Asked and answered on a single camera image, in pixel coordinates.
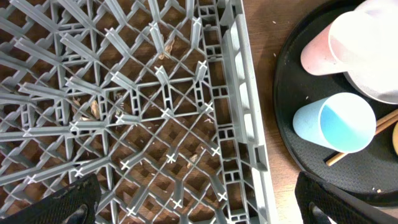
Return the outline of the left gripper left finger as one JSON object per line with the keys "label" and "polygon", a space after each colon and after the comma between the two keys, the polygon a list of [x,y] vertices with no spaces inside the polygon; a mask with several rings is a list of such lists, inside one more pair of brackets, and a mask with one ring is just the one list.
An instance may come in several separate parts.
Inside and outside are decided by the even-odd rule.
{"label": "left gripper left finger", "polygon": [[93,224],[100,199],[101,190],[97,176],[90,174],[1,220],[1,223]]}

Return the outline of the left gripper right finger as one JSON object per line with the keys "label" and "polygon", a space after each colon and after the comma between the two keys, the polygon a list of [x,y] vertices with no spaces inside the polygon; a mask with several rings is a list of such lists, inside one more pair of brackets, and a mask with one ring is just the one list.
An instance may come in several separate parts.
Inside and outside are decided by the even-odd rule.
{"label": "left gripper right finger", "polygon": [[304,223],[397,223],[397,218],[306,171],[298,175],[295,197]]}

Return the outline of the blue cup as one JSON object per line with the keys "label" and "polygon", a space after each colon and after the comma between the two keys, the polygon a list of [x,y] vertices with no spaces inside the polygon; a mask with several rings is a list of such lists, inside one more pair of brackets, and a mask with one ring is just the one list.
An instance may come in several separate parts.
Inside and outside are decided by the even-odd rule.
{"label": "blue cup", "polygon": [[295,133],[302,139],[342,153],[363,150],[376,133],[376,116],[354,93],[337,93],[298,109]]}

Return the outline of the yellow bowl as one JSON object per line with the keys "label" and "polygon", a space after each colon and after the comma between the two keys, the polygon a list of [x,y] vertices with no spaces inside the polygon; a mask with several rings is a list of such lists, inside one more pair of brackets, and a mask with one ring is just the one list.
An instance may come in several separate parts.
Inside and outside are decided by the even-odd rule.
{"label": "yellow bowl", "polygon": [[392,144],[396,154],[398,154],[398,123],[396,123],[392,132]]}

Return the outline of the pink cup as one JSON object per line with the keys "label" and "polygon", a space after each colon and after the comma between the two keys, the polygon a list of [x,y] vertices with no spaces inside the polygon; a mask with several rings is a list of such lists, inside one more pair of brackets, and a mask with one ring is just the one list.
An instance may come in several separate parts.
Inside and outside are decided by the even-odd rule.
{"label": "pink cup", "polygon": [[339,15],[302,50],[312,75],[328,75],[397,60],[397,0],[365,1]]}

